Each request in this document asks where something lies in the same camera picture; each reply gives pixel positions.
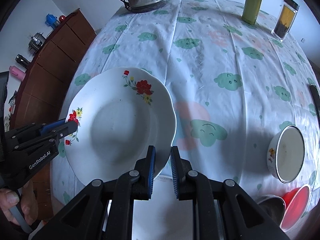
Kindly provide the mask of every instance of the red bowl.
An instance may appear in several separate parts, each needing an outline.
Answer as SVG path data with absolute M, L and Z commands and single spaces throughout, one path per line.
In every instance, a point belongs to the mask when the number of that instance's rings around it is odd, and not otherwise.
M 310 197 L 310 186 L 303 185 L 287 192 L 282 197 L 285 201 L 287 209 L 280 224 L 283 231 L 289 230 L 304 213 Z

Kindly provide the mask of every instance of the black jar lid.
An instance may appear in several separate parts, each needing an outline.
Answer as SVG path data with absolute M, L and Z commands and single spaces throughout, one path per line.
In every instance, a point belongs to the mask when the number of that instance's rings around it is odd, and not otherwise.
M 287 4 L 289 4 L 293 9 L 298 11 L 299 5 L 294 0 L 284 0 Z

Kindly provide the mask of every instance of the table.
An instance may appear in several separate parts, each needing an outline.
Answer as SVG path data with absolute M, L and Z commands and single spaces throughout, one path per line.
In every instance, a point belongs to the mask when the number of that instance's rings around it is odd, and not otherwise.
M 229 0 L 167 0 L 143 14 L 120 8 L 81 61 L 60 117 L 95 75 L 118 66 L 143 68 L 169 90 L 177 115 L 173 145 L 195 170 L 218 181 L 232 178 L 252 197 L 282 196 L 308 183 L 310 211 L 320 188 L 319 126 L 308 90 L 316 77 L 290 33 L 282 43 L 271 35 L 274 16 L 260 11 L 248 25 L 243 8 Z M 201 131 L 204 124 L 213 128 Z M 301 130 L 306 155 L 299 176 L 283 184 L 269 173 L 266 153 L 272 137 L 290 124 Z M 64 144 L 59 148 L 53 193 L 67 203 L 83 185 Z M 171 174 L 169 163 L 162 173 Z

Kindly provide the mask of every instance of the pink bottle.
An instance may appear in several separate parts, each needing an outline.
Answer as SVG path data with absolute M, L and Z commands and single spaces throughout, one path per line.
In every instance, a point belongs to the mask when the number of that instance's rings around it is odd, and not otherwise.
M 9 72 L 13 76 L 15 76 L 18 80 L 20 80 L 21 82 L 22 82 L 22 80 L 24 79 L 24 77 L 26 75 L 22 70 L 18 69 L 16 66 L 10 66 L 9 67 Z

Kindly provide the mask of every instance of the human hand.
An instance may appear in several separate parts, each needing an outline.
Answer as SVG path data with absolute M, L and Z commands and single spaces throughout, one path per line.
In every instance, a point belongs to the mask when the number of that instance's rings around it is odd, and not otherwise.
M 18 221 L 9 210 L 18 202 L 19 197 L 14 191 L 7 188 L 0 189 L 0 208 L 8 221 L 19 226 Z M 25 221 L 28 225 L 32 225 L 38 217 L 38 203 L 33 193 L 33 183 L 31 180 L 22 187 L 21 210 L 24 214 Z

